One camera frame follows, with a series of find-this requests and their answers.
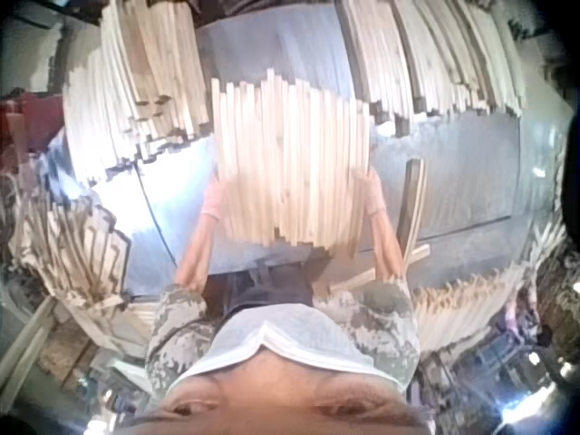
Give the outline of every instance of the hand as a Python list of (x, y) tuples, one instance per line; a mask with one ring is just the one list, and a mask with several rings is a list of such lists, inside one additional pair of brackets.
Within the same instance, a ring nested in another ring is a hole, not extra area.
[(216, 220), (220, 220), (223, 217), (226, 184), (225, 181), (218, 180), (218, 176), (215, 173), (212, 175), (204, 193), (203, 206), (201, 207), (202, 214), (210, 215)]
[(362, 182), (364, 205), (369, 216), (377, 211), (386, 210), (387, 206), (382, 194), (381, 179), (374, 168), (369, 169), (369, 173), (365, 174), (362, 171), (354, 174), (358, 180)]

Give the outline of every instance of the person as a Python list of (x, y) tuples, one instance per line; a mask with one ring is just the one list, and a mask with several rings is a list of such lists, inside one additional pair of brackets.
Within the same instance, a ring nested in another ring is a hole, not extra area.
[(379, 177), (371, 169), (358, 178), (376, 281), (313, 299), (295, 269), (274, 268), (252, 285), (234, 280), (242, 290), (217, 320), (201, 292), (227, 188), (210, 183), (148, 350), (159, 409), (121, 433), (429, 433), (402, 395), (419, 340), (401, 250)]

